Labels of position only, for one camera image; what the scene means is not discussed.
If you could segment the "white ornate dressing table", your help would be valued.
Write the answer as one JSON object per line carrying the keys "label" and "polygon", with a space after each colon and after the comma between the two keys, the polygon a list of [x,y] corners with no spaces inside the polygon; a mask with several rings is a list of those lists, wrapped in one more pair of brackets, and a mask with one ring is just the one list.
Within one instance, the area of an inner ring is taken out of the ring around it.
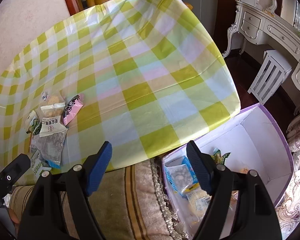
{"label": "white ornate dressing table", "polygon": [[222,54],[223,57],[230,54],[234,33],[242,34],[245,38],[244,43],[250,42],[258,46],[276,41],[288,51],[297,61],[295,66],[291,64],[292,71],[289,77],[291,77],[296,89],[300,91],[300,38],[293,33],[290,27],[266,12],[247,3],[237,1],[235,22],[227,30],[228,47]]}

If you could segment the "floral lace curtain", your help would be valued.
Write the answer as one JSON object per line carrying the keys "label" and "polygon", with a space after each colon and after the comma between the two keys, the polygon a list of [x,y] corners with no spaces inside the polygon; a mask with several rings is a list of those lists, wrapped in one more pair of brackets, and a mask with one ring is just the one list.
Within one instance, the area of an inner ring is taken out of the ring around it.
{"label": "floral lace curtain", "polygon": [[276,208],[283,239],[287,239],[300,223],[300,122],[288,132],[287,139],[293,154],[294,172],[283,201]]}

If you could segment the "white slatted stool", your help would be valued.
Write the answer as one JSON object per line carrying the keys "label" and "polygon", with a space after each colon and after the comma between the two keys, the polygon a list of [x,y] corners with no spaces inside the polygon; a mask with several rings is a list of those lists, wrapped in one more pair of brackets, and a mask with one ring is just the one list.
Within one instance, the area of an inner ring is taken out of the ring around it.
{"label": "white slatted stool", "polygon": [[259,103],[264,105],[285,82],[291,71],[291,64],[279,51],[266,50],[262,66],[248,93],[252,93]]}

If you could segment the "pink snack packet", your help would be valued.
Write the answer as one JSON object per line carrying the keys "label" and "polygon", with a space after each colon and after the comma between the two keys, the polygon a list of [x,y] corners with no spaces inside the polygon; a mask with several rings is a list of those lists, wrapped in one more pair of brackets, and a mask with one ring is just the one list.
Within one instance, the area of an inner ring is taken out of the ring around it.
{"label": "pink snack packet", "polygon": [[83,94],[77,94],[66,105],[63,112],[63,124],[67,126],[83,107]]}

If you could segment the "green yellow snack packet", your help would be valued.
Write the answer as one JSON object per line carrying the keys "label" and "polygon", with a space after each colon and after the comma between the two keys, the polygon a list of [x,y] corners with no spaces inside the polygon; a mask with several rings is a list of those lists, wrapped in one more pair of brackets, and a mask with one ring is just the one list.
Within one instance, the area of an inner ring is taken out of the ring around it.
{"label": "green yellow snack packet", "polygon": [[214,160],[214,162],[215,162],[216,164],[223,164],[223,165],[224,165],[226,159],[229,157],[230,154],[231,154],[230,152],[221,154],[220,149],[215,148],[215,149],[213,150],[213,154],[211,155],[211,157],[213,158],[213,160]]}

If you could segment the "green checkered tablecloth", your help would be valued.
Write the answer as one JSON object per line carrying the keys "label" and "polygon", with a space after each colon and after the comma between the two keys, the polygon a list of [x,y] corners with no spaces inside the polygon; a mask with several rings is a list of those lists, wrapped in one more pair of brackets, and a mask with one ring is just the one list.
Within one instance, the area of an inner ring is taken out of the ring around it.
{"label": "green checkered tablecloth", "polygon": [[83,95],[62,171],[112,144],[108,171],[205,135],[239,113],[226,63],[182,0],[111,0],[55,24],[0,77],[0,170],[30,150],[28,114],[44,94]]}

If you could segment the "blue cartoon snack packet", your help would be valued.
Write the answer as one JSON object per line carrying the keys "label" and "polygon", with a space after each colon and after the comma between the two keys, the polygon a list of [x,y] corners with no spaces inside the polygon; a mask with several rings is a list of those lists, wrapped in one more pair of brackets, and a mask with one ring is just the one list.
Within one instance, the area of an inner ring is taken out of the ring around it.
{"label": "blue cartoon snack packet", "polygon": [[177,159],[177,165],[165,166],[165,173],[174,191],[181,196],[198,183],[197,176],[186,156]]}

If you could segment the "white purple storage box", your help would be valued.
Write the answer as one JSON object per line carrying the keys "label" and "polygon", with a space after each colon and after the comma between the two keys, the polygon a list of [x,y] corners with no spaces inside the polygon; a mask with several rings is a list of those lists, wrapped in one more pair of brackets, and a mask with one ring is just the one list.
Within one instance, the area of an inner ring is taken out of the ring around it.
{"label": "white purple storage box", "polygon": [[[194,142],[201,152],[210,155],[215,149],[222,155],[230,152],[225,166],[231,171],[256,170],[274,207],[279,205],[294,171],[293,160],[281,129],[263,105],[257,103],[241,110],[234,118]],[[186,145],[164,157],[162,169],[180,165],[185,156]],[[164,182],[188,239],[193,239],[200,219],[191,211],[186,197],[174,191],[167,178]]]}

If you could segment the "white label biscuit packet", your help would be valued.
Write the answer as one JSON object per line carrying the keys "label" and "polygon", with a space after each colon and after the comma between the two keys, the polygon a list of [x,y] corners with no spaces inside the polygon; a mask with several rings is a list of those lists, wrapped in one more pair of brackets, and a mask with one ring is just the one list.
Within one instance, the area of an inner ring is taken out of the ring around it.
{"label": "white label biscuit packet", "polygon": [[65,102],[53,103],[41,106],[42,127],[39,132],[40,137],[50,136],[67,130],[63,124],[62,114],[65,109]]}

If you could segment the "striped beige sofa cover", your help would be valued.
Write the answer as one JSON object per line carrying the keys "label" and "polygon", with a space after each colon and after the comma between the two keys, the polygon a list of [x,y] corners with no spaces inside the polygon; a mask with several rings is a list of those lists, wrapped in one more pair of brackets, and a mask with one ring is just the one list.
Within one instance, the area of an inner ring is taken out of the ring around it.
{"label": "striped beige sofa cover", "polygon": [[89,204],[106,239],[183,239],[154,159],[106,173]]}

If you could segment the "clear grey snack packet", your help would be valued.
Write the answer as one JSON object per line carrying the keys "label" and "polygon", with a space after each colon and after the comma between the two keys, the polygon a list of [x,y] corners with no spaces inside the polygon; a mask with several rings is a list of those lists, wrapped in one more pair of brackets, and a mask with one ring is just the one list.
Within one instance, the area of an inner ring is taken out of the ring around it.
{"label": "clear grey snack packet", "polygon": [[61,169],[61,157],[67,130],[45,137],[33,135],[30,150],[39,153],[40,157],[52,168]]}

